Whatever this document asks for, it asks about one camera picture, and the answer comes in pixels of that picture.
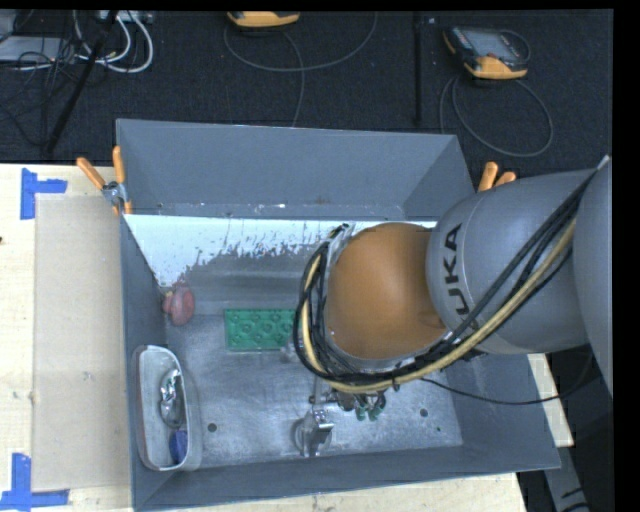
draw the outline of black carpet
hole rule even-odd
[[[104,28],[93,12],[77,13],[90,46]],[[409,11],[303,12],[288,30],[263,37],[240,34],[225,12],[155,14],[147,25],[149,68],[127,74],[94,66],[66,120],[61,115],[86,61],[36,71],[16,69],[26,60],[0,63],[0,161],[73,164],[86,156],[110,165],[118,118],[444,131],[458,136],[476,186],[488,160],[528,177],[592,168],[612,155],[612,9],[423,11],[417,18]],[[21,10],[17,20],[20,34],[62,36],[77,45],[70,11]],[[443,28],[454,24],[522,36],[531,49],[527,75],[497,86],[471,80],[443,42]],[[148,47],[128,26],[135,60],[117,64],[135,67]],[[124,43],[114,25],[103,54]],[[571,360],[571,354],[556,358],[557,379]],[[607,424],[584,436],[590,456],[576,448],[583,484],[608,483],[604,496],[602,489],[593,493],[605,504],[613,502],[612,432]],[[611,442],[596,441],[609,436]],[[521,477],[526,490],[528,476]]]

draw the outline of black cable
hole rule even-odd
[[[73,73],[71,73],[70,71],[67,71],[65,68],[61,68],[60,69],[60,73],[62,73],[64,76],[67,77],[67,79],[72,82],[72,83],[78,83],[78,81],[80,80],[80,78],[76,75],[74,75]],[[87,80],[87,83],[85,84],[86,88],[90,88],[90,87],[97,87],[99,85],[102,85],[104,82],[106,82],[109,79],[109,76],[111,75],[111,73],[107,73],[106,68],[104,69],[104,72],[102,73],[102,76],[100,78],[98,78],[97,80],[94,80],[93,82],[90,82],[89,80]]]
[[[36,73],[38,72],[38,64],[36,64],[35,66],[29,65],[28,67],[33,67],[33,69],[30,71],[30,75],[27,78],[27,80],[23,83],[22,87],[20,88],[20,90],[16,93],[14,93],[12,96],[9,96],[8,98],[4,98],[3,100],[0,101],[0,109],[2,109],[4,112],[6,112],[6,116],[3,118],[0,118],[0,122],[5,121],[5,120],[10,120],[11,122],[13,122],[13,124],[16,126],[16,128],[18,129],[18,131],[20,132],[20,134],[22,135],[22,137],[32,146],[36,146],[36,147],[43,147],[44,145],[47,144],[48,139],[46,136],[46,133],[48,131],[48,120],[47,120],[47,111],[48,111],[48,107],[49,104],[51,102],[51,100],[53,99],[53,97],[55,95],[57,95],[64,87],[66,84],[62,84],[59,87],[55,87],[55,81],[56,81],[56,76],[58,71],[60,71],[62,69],[62,67],[65,65],[63,64],[63,62],[65,61],[66,57],[68,56],[68,50],[70,47],[70,44],[67,42],[66,44],[62,44],[63,40],[60,40],[59,46],[58,46],[58,52],[56,55],[56,58],[54,59],[54,63],[51,64],[51,66],[49,66],[48,68],[48,72],[47,75],[45,77],[44,82],[42,83],[42,91],[41,91],[41,100],[36,103],[35,105],[23,110],[22,112],[19,112],[17,114],[14,114],[13,112],[11,112],[11,110],[9,109],[9,107],[6,105],[7,101],[13,100],[14,98],[16,98],[17,96],[19,96],[20,94],[24,93],[26,91],[26,87],[29,84],[29,82],[35,77]],[[37,56],[37,57],[42,57],[45,60],[49,60],[49,56],[46,55],[45,53],[43,53],[42,51],[38,52],[38,51],[27,51],[27,52],[23,52],[17,59],[16,63],[18,66],[18,69],[21,68],[22,66],[22,61],[27,58],[27,57],[33,57],[33,56]],[[32,112],[38,108],[42,109],[42,114],[41,114],[41,126],[40,126],[40,140],[36,140],[34,138],[32,138],[27,131],[24,129],[24,127],[20,124],[18,117],[25,115],[29,112]]]
[[[62,34],[65,33],[65,29],[68,27],[68,22],[69,22],[68,17],[65,17],[64,24],[62,26],[62,31],[61,31]],[[49,70],[47,71],[43,88],[42,88],[43,105],[42,105],[42,113],[41,113],[41,126],[42,126],[41,137],[45,141],[48,141],[47,134],[49,133],[49,109],[51,107],[51,99],[52,99],[53,91],[55,90],[55,83],[58,78],[58,72],[61,68],[64,67],[65,57],[68,57],[68,49],[71,46],[69,42],[65,42],[64,44],[63,42],[64,42],[64,38],[60,38],[60,41],[58,43],[58,51],[56,52],[54,62],[49,67]],[[42,44],[44,47],[44,34],[42,36]]]
[[[518,311],[520,311],[520,309],[522,309],[522,307],[527,302],[533,299],[533,297],[535,297],[538,292],[540,292],[545,286],[547,286],[547,284],[549,284],[549,282],[555,277],[555,275],[560,271],[560,269],[564,266],[564,264],[567,263],[567,261],[569,261],[569,258],[571,257],[572,254],[573,254],[573,250],[568,249],[565,255],[562,257],[562,260],[560,261],[560,263],[558,263],[558,265],[556,266],[556,268],[554,268],[553,271],[533,289],[533,291],[527,296],[526,299],[524,299],[520,304],[518,304],[518,306],[511,312],[511,315],[509,316],[509,318],[512,318],[513,315],[515,315]],[[507,323],[509,321],[509,318],[507,318],[503,322],[503,324]]]
[[[117,14],[118,14],[117,9],[109,10],[109,13],[107,15],[107,27],[101,30],[100,37],[98,38],[98,41],[96,42],[95,46],[91,51],[91,55],[89,57],[87,66],[84,68],[82,75],[80,76],[80,80],[76,84],[76,87],[74,88],[71,98],[65,105],[62,113],[60,114],[60,117],[58,117],[58,121],[56,122],[56,125],[54,126],[53,133],[51,134],[51,137],[49,138],[49,141],[45,148],[45,153],[47,155],[51,155],[53,153],[53,149],[55,148],[56,144],[58,143],[58,140],[60,139],[60,136],[62,135],[62,132],[67,124],[67,121],[71,116],[71,112],[73,111],[78,101],[78,98],[80,97],[80,93],[84,88],[84,84],[89,78],[89,74],[93,69],[93,66],[96,62],[96,58],[98,54],[102,51],[102,47],[104,46],[107,40],[107,36],[109,35],[110,29],[115,23],[115,18]]]
[[[580,503],[575,503],[574,505],[569,505],[567,508],[563,508],[561,512],[575,512],[580,509],[584,509],[589,512],[589,504],[581,501]]]
[[[538,102],[538,104],[542,108],[542,111],[544,112],[545,117],[547,119],[547,124],[549,126],[549,137],[548,137],[547,141],[545,142],[545,144],[540,149],[538,149],[536,151],[528,152],[528,153],[518,153],[518,152],[514,152],[514,151],[508,151],[506,149],[502,149],[502,148],[499,148],[498,146],[495,146],[495,145],[491,144],[487,140],[485,140],[482,137],[480,137],[480,135],[478,135],[473,130],[473,128],[471,128],[469,123],[467,123],[464,120],[464,118],[462,116],[462,113],[460,111],[460,107],[458,105],[458,100],[457,100],[457,88],[458,88],[458,83],[460,81],[460,76],[462,76],[462,75],[457,75],[457,76],[451,78],[447,82],[447,84],[444,86],[444,89],[442,90],[442,94],[440,95],[440,132],[441,133],[445,133],[445,129],[444,129],[444,100],[445,100],[447,91],[449,90],[449,87],[451,87],[451,103],[453,104],[453,108],[454,108],[455,113],[456,113],[456,115],[458,117],[458,120],[462,123],[464,128],[471,134],[471,136],[474,139],[476,139],[478,142],[483,144],[484,146],[487,146],[489,149],[497,151],[498,153],[501,153],[503,155],[513,156],[513,157],[520,157],[520,158],[531,158],[531,157],[539,156],[542,153],[544,153],[547,149],[549,149],[549,146],[551,146],[551,143],[553,142],[553,136],[554,136],[553,121],[551,120],[551,114],[549,114],[549,110],[547,110],[546,105],[544,104],[542,99],[533,91],[533,89],[531,89],[528,85],[526,85],[521,80],[510,80],[511,82],[515,82],[520,87],[522,87],[525,91],[527,91]]]
[[[416,356],[414,358],[413,363],[407,364],[401,368],[397,368],[391,371],[380,372],[376,374],[352,372],[352,373],[335,375],[332,371],[329,371],[329,373],[319,372],[311,364],[309,364],[306,361],[306,358],[304,356],[302,349],[298,346],[297,336],[298,336],[298,328],[299,328],[299,320],[300,320],[300,316],[299,316],[300,310],[303,304],[305,303],[305,301],[308,300],[309,303],[311,302],[312,289],[313,287],[316,286],[316,283],[320,276],[318,270],[316,270],[310,282],[310,285],[307,286],[305,289],[304,283],[306,283],[307,281],[310,268],[312,266],[312,262],[315,260],[315,257],[312,257],[308,261],[307,266],[305,268],[305,272],[302,280],[303,293],[299,301],[298,308],[296,309],[296,314],[294,315],[294,323],[293,323],[293,333],[294,333],[294,340],[295,340],[294,345],[296,347],[296,353],[298,354],[299,358],[303,361],[303,363],[305,363],[305,366],[308,369],[310,369],[314,374],[318,375],[319,377],[333,378],[334,380],[337,380],[337,381],[343,381],[343,382],[348,381],[352,383],[365,382],[367,384],[374,384],[376,382],[380,382],[382,380],[387,380],[387,379],[395,379],[399,376],[402,376],[402,375],[414,372],[420,368],[423,368],[425,365],[427,365],[430,362],[439,360],[440,358],[445,356],[447,353],[449,353],[453,348],[455,348],[456,345],[454,345],[453,342],[456,339],[458,339],[467,330],[467,328],[472,324],[472,322],[477,318],[477,316],[484,310],[484,308],[488,305],[488,303],[498,293],[498,291],[500,290],[502,285],[506,282],[506,280],[509,278],[509,276],[515,271],[518,265],[524,260],[526,255],[531,251],[531,249],[535,247],[535,245],[541,239],[544,239],[549,229],[552,229],[554,226],[557,225],[558,219],[562,220],[562,225],[566,225],[566,223],[569,220],[569,216],[567,212],[572,212],[577,208],[580,202],[580,198],[584,193],[584,190],[586,189],[587,185],[590,183],[594,175],[595,173],[590,174],[587,179],[585,179],[582,183],[580,183],[580,185],[578,185],[573,190],[573,192],[569,194],[569,196],[554,210],[554,212],[545,220],[545,222],[542,223],[542,225],[536,230],[536,232],[529,238],[529,240],[521,247],[518,253],[512,258],[512,260],[505,267],[505,269],[503,269],[501,274],[493,282],[491,287],[489,287],[487,292],[485,292],[485,294],[480,299],[480,301],[478,301],[478,303],[473,308],[473,310],[466,316],[466,318],[460,323],[460,325],[456,327],[456,329],[451,331],[450,336],[448,336],[446,340],[442,340],[436,343],[434,346],[431,347],[431,350],[429,352]],[[325,242],[318,248],[318,250],[314,253],[314,255],[317,256],[320,254],[323,258],[326,258],[327,250],[328,250],[328,243]],[[551,273],[551,275],[548,276],[542,283],[540,283],[534,289],[534,293],[537,293],[540,289],[542,289],[551,280],[551,278],[559,271],[559,269],[562,267],[562,264],[568,258],[568,254],[565,254],[564,258],[565,259],[556,267],[556,269]],[[325,344],[326,344],[326,341],[324,340],[322,341],[322,343],[315,343],[316,347],[322,346],[323,348],[326,348],[324,347]]]
[[[335,364],[340,367],[339,369],[334,369],[334,374],[336,374],[336,372],[355,374],[357,373],[357,369],[353,367],[353,365],[351,365],[349,362],[347,362],[336,350],[333,349],[333,347],[329,343],[326,343],[325,341],[325,323],[322,319],[324,318],[324,304],[326,299],[324,293],[324,280],[328,263],[328,255],[325,252],[322,256],[320,266],[317,270],[320,277],[316,286],[316,309],[317,317],[320,319],[320,321],[313,323],[313,320],[310,318],[309,325],[312,326],[311,339],[316,352],[321,352],[324,359],[326,361],[330,361],[332,366]]]
[[[18,16],[16,16],[13,19],[13,28],[11,29],[11,34],[15,34],[16,32],[18,32],[19,30],[22,29],[22,27],[24,27],[27,22],[31,19],[31,16],[33,16],[33,13],[36,12],[36,9],[30,9],[28,14],[25,16],[25,18],[20,22],[19,25],[16,25],[16,22],[18,21]]]
[[[571,200],[571,204],[566,208],[566,211],[560,212],[560,215],[558,216],[558,221],[554,222],[555,225],[552,224],[552,226],[549,228],[547,233],[543,236],[540,243],[538,244],[538,247],[536,247],[536,249],[534,250],[534,253],[530,257],[527,265],[522,270],[522,273],[520,274],[520,277],[514,284],[511,292],[507,295],[504,301],[505,303],[517,293],[520,287],[522,287],[524,282],[529,278],[529,276],[533,272],[533,268],[537,264],[539,258],[542,256],[542,253],[547,249],[551,240],[557,235],[557,233],[559,233],[559,231],[569,221],[569,219],[576,214],[578,207],[580,206],[580,200],[582,198],[582,194],[584,193],[584,191],[587,188],[587,185],[591,182],[594,176],[595,176],[595,173],[592,173],[585,180],[585,182],[581,184],[579,189],[580,192],[578,193],[578,195]]]
[[[40,47],[40,52],[44,52],[44,42],[45,42],[45,35],[42,34],[42,46]],[[54,62],[51,66],[49,66],[49,69],[45,75],[45,79],[42,81],[41,83],[41,87],[40,87],[40,97],[42,98],[42,108],[40,109],[40,139],[45,141],[44,144],[46,144],[47,142],[47,132],[49,131],[48,129],[48,123],[49,123],[49,94],[47,94],[47,85],[49,82],[49,79],[51,78],[51,70],[53,69],[53,66],[55,66],[56,63]],[[40,145],[40,159],[43,159],[44,155],[42,154],[42,147],[44,146],[44,144]]]
[[[538,398],[535,400],[525,400],[522,402],[511,402],[508,400],[497,400],[495,398],[489,398],[486,396],[482,396],[482,395],[476,395],[474,393],[469,393],[468,391],[463,391],[460,389],[456,389],[456,388],[452,388],[450,386],[447,386],[445,384],[442,384],[436,380],[430,379],[428,377],[422,377],[420,380],[423,382],[428,382],[430,384],[433,384],[435,386],[438,386],[439,388],[445,389],[447,391],[450,391],[452,393],[456,393],[458,395],[462,395],[462,396],[466,396],[469,398],[474,398],[476,400],[481,400],[483,402],[489,402],[492,404],[498,404],[498,405],[533,405],[533,404],[541,404],[544,402],[550,402],[552,400],[558,400],[559,398],[566,398],[569,395],[575,393],[579,388],[580,385],[582,384],[582,382],[584,381],[585,377],[587,376],[588,372],[589,372],[589,368],[591,367],[591,362],[593,360],[593,352],[589,353],[589,356],[587,357],[587,362],[584,365],[584,368],[582,369],[582,371],[580,372],[579,377],[576,379],[576,381],[573,383],[573,385],[567,390],[567,391],[563,391],[561,393],[558,393],[554,396],[548,396],[547,398]]]

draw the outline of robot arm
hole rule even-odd
[[[299,356],[335,389],[384,390],[472,349],[590,342],[612,391],[610,160],[481,191],[431,231],[384,223],[343,244],[311,265],[303,289],[328,276],[328,291],[315,309],[303,297],[297,317]]]

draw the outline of bin floor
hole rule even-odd
[[[294,427],[311,407],[314,376],[280,351],[235,352],[225,343],[221,315],[195,315],[168,327],[169,348],[197,387],[203,432],[201,467],[301,457]],[[443,384],[446,375],[434,376]],[[327,406],[335,426],[322,456],[409,450],[462,443],[450,395],[419,381],[386,393],[376,421]]]

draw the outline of gray cable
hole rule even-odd
[[[527,91],[531,96],[533,96],[533,99],[535,99],[538,104],[540,105],[540,107],[542,108],[546,118],[547,118],[547,123],[549,125],[549,138],[547,139],[547,142],[545,143],[545,145],[540,148],[537,151],[533,151],[531,153],[516,153],[513,151],[507,151],[505,149],[499,148],[497,146],[494,146],[493,144],[490,144],[489,142],[487,142],[485,139],[483,139],[482,137],[480,137],[475,131],[473,131],[473,129],[471,128],[471,126],[469,126],[469,124],[464,120],[464,118],[462,117],[462,114],[460,112],[460,108],[458,106],[458,101],[457,101],[457,96],[456,96],[456,86],[458,85],[458,82],[460,80],[460,75],[451,78],[448,82],[447,85],[444,86],[444,89],[442,90],[442,95],[440,96],[440,132],[444,133],[444,98],[446,96],[447,91],[449,90],[449,87],[451,87],[451,100],[453,103],[453,108],[456,112],[456,115],[458,116],[458,119],[460,120],[460,122],[462,123],[462,125],[467,129],[467,131],[481,144],[484,144],[485,146],[487,146],[490,149],[493,149],[494,151],[497,151],[498,153],[502,153],[503,155],[507,155],[507,156],[513,156],[513,157],[521,157],[521,158],[529,158],[529,157],[534,157],[534,156],[538,156],[541,155],[542,153],[544,153],[549,146],[551,145],[551,142],[553,141],[553,122],[551,120],[551,115],[549,114],[549,111],[547,110],[547,107],[545,106],[545,104],[542,102],[542,100],[540,99],[540,97],[533,92],[533,90],[526,85],[524,82],[520,81],[520,80],[515,80],[515,82],[523,87],[525,89],[525,91]]]
[[[355,50],[349,52],[345,56],[340,57],[339,59],[336,59],[331,62],[325,62],[323,64],[316,64],[314,66],[307,66],[307,67],[304,67],[301,65],[300,67],[297,67],[297,68],[276,68],[271,66],[263,66],[262,64],[256,64],[255,62],[251,62],[250,60],[247,60],[244,57],[240,56],[238,53],[235,52],[235,50],[233,50],[233,48],[231,48],[231,45],[229,44],[229,38],[228,38],[229,25],[227,25],[224,28],[223,36],[224,36],[224,43],[227,49],[229,50],[229,52],[231,52],[231,54],[241,62],[244,62],[245,64],[252,66],[254,68],[262,69],[264,71],[273,71],[276,73],[292,73],[296,71],[313,71],[315,69],[324,69],[331,66],[335,66],[336,64],[340,64],[341,62],[344,62],[350,59],[356,53],[358,53],[362,48],[364,48],[364,46],[369,42],[369,39],[371,39],[371,36],[375,32],[377,23],[378,23],[378,13],[376,11],[373,13],[373,23],[371,24],[371,30],[369,30],[367,37],[364,38],[364,40],[358,45],[358,47]]]
[[[296,43],[293,41],[293,39],[291,39],[291,36],[289,36],[289,34],[284,34],[284,33],[283,35],[284,37],[287,38],[287,41],[291,43],[293,50],[296,52],[296,55],[298,56],[298,62],[300,63],[300,94],[298,95],[298,105],[296,106],[296,113],[293,115],[293,121],[291,122],[291,127],[293,128],[298,122],[298,116],[300,115],[300,109],[302,108],[302,98],[304,96],[304,81],[305,81],[304,63],[302,62],[302,55],[300,54],[300,50],[298,50],[298,47],[296,46]]]

